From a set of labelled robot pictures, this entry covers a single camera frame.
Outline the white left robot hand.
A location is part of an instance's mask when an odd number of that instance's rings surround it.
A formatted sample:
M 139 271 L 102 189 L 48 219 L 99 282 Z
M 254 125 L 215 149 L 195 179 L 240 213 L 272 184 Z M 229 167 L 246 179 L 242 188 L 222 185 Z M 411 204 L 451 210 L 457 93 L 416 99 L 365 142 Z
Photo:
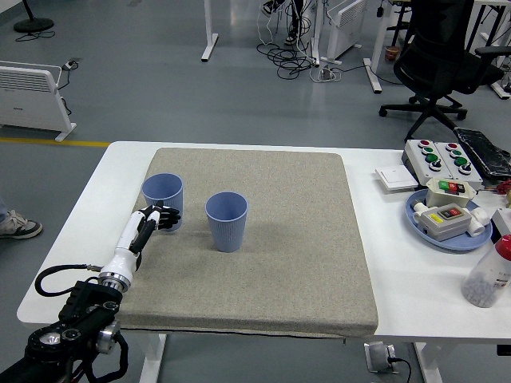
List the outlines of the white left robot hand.
M 164 206 L 162 201 L 134 211 L 121 233 L 112 260 L 100 271 L 99 283 L 121 292 L 127 291 L 133 274 L 140 266 L 141 252 L 152 233 L 170 229 L 179 220 L 180 211 Z

